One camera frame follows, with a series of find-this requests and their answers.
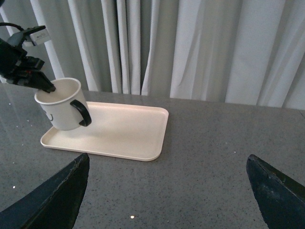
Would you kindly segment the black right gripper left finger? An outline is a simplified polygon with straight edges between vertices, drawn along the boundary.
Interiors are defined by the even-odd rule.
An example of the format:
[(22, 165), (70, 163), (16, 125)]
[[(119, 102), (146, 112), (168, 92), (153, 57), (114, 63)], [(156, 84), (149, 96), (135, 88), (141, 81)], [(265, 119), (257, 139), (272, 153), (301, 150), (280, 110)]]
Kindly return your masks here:
[(71, 229), (86, 191), (90, 159), (75, 158), (28, 195), (0, 213), (2, 229)]

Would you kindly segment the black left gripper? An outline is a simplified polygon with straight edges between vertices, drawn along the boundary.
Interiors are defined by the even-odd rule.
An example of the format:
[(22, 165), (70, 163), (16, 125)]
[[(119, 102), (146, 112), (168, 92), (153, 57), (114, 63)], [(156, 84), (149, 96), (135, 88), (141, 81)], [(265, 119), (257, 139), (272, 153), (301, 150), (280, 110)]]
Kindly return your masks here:
[(8, 83), (55, 92), (56, 87), (41, 71), (44, 61), (27, 55), (21, 47), (0, 41), (0, 75)]

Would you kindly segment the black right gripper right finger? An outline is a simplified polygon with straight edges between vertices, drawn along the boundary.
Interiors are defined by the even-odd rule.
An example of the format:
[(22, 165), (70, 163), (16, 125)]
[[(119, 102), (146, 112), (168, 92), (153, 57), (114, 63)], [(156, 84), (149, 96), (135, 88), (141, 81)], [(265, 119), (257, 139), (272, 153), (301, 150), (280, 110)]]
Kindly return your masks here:
[(264, 222), (270, 229), (305, 227), (305, 187), (256, 155), (246, 171)]

